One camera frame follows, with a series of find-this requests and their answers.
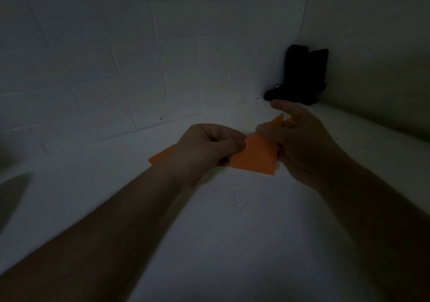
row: white brick wall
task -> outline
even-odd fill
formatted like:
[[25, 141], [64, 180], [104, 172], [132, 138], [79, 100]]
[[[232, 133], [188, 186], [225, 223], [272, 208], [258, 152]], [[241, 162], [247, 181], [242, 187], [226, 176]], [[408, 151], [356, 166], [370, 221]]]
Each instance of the white brick wall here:
[[0, 0], [0, 165], [260, 97], [306, 0]]

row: hand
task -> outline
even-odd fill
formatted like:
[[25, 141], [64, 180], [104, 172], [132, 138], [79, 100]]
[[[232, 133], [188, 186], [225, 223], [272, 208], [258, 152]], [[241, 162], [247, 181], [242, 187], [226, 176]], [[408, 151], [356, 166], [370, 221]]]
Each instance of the hand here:
[[159, 164], [175, 179], [191, 182], [220, 163], [223, 158], [242, 151], [246, 135], [218, 124], [195, 124]]
[[256, 131], [280, 143], [278, 159], [296, 180], [318, 191], [323, 181], [352, 162], [307, 109], [279, 99], [271, 101], [271, 106], [291, 115], [293, 121], [283, 121], [282, 127], [264, 123]]

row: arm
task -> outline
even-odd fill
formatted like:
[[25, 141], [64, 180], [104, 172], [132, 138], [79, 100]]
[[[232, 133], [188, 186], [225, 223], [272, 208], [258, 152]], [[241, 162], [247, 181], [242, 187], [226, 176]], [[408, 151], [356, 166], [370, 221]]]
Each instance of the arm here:
[[279, 160], [314, 188], [358, 248], [363, 265], [394, 301], [430, 300], [430, 217], [352, 160], [322, 122], [297, 104], [273, 100], [292, 116], [257, 132], [279, 142]]
[[241, 151], [245, 135], [197, 124], [157, 164], [0, 277], [2, 301], [115, 301], [148, 260], [153, 230], [181, 186]]

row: orange paper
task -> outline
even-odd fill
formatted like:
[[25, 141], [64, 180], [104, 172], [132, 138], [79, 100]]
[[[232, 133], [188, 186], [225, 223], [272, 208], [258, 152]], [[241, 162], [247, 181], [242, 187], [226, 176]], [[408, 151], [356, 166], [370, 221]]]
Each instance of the orange paper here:
[[[282, 126], [284, 114], [270, 121], [271, 124]], [[278, 144], [253, 133], [245, 139], [246, 148], [230, 158], [230, 167], [247, 171], [275, 174]]]
[[170, 149], [173, 148], [173, 146], [174, 145], [171, 145], [166, 149], [164, 149], [162, 152], [159, 152], [158, 154], [152, 156], [150, 159], [148, 159], [148, 162], [150, 162], [151, 165], [154, 165], [155, 163], [158, 162], [159, 159], [161, 159], [165, 154], [167, 154], [170, 151]]

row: white floor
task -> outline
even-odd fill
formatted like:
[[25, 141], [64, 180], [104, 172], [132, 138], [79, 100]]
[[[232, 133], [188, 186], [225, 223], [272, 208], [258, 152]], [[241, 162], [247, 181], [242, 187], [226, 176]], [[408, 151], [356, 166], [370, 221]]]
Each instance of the white floor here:
[[[309, 109], [348, 153], [430, 212], [429, 144], [321, 103]], [[277, 114], [255, 100], [4, 170], [0, 183], [27, 174], [29, 184], [14, 186], [14, 197], [23, 196], [0, 234], [0, 272], [148, 168], [147, 159], [191, 124], [250, 133]], [[317, 193], [281, 167], [273, 177], [228, 168], [194, 193], [130, 301], [368, 301], [371, 295], [352, 245]]]

